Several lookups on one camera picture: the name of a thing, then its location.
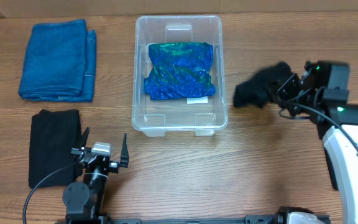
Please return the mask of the folded blue denim jeans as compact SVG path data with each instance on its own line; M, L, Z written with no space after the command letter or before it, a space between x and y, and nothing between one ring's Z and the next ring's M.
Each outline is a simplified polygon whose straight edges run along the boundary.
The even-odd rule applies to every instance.
M97 39L84 19L36 24L27 44L19 96L24 100L92 102Z

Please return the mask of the black garment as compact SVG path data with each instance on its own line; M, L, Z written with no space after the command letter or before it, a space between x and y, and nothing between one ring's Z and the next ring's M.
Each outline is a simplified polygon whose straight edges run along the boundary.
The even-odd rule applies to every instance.
M71 148L81 137L78 110L41 110L32 117L29 145L30 188L50 173L75 161Z
M273 103L272 89L280 88L292 75L291 68L286 62L278 62L260 69L252 78L236 86L233 106L243 108L254 105L263 108L267 103Z

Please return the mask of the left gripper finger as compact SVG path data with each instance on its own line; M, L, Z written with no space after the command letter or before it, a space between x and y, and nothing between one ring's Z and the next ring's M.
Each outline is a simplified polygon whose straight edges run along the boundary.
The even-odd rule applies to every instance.
M128 168L129 166L129 152L127 148L127 134L124 134L122 149L120 155L120 167Z
M83 134L81 135L81 137L76 141L76 143L75 143L75 148L76 149L82 149L83 147L86 146L89 133L90 133L90 128L87 127L85 129L85 131L83 132Z

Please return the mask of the white label in bin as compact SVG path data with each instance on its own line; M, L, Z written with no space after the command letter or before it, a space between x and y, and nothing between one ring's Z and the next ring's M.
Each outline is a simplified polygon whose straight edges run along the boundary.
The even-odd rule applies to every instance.
M188 104L207 104L208 103L208 97L204 96L201 98L188 98L186 101Z

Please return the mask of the blue sequin garment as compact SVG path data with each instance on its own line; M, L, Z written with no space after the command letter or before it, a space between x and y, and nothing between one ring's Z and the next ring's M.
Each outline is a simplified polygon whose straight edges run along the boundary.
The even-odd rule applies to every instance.
M216 88L209 74L213 46L206 42L173 42L149 45L152 69L144 79L151 100L213 96Z

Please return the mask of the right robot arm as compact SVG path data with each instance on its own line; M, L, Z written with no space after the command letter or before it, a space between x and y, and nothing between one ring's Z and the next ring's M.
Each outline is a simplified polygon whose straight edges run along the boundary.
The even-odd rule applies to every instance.
M305 73L292 75L274 96L292 119L316 125L333 187L339 191L344 223L358 223L358 105L349 104L350 66L307 61Z

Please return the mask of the clear plastic storage bin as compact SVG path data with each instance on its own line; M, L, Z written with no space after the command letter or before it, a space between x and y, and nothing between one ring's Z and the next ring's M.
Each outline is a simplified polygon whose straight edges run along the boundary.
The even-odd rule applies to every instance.
M149 45L166 42L207 42L213 46L209 72L216 88L207 104L188 104L186 98L151 100L144 79L152 63ZM193 131L196 136L212 136L228 123L224 74L222 22L215 15L141 16L135 25L132 126L148 137L167 132Z

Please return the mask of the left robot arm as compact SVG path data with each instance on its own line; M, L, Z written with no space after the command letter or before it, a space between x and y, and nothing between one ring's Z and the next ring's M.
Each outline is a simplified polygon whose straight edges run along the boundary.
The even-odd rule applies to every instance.
M101 211L104 191L109 174L117 174L119 169L129 166L127 136L124 135L120 161L110 160L112 146L96 142L86 145L90 129L86 128L80 139L74 143L71 154L78 159L77 164L85 170L83 180L70 183L63 191L66 206L66 223L112 223L108 213Z

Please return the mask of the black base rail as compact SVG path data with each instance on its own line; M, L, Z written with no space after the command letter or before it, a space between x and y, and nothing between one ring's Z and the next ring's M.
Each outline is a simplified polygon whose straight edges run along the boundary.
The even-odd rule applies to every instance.
M101 220L75 220L63 221L63 223L77 224L279 224L289 223L283 214L276 215L247 215L244 218L207 218L199 220L141 220L141 219L117 219L102 218Z

